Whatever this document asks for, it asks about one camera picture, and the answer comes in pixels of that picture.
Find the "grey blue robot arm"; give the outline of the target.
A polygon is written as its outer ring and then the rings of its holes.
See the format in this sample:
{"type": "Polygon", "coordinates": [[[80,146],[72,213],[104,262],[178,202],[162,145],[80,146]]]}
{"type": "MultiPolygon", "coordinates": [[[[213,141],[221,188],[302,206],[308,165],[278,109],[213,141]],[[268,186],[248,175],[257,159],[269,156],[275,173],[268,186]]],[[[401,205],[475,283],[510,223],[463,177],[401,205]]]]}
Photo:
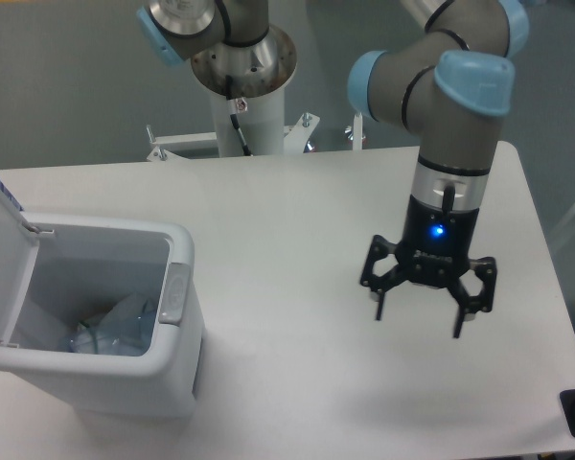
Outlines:
{"type": "MultiPolygon", "coordinates": [[[[469,255],[529,22],[517,1],[413,1],[425,33],[392,54],[372,51],[347,83],[355,111],[421,140],[402,238],[372,239],[360,282],[378,297],[403,282],[443,288],[456,324],[493,307],[497,268],[469,255]]],[[[287,151],[282,99],[294,45],[265,1],[149,1],[137,19],[167,65],[189,62],[212,96],[223,156],[287,151]]]]}

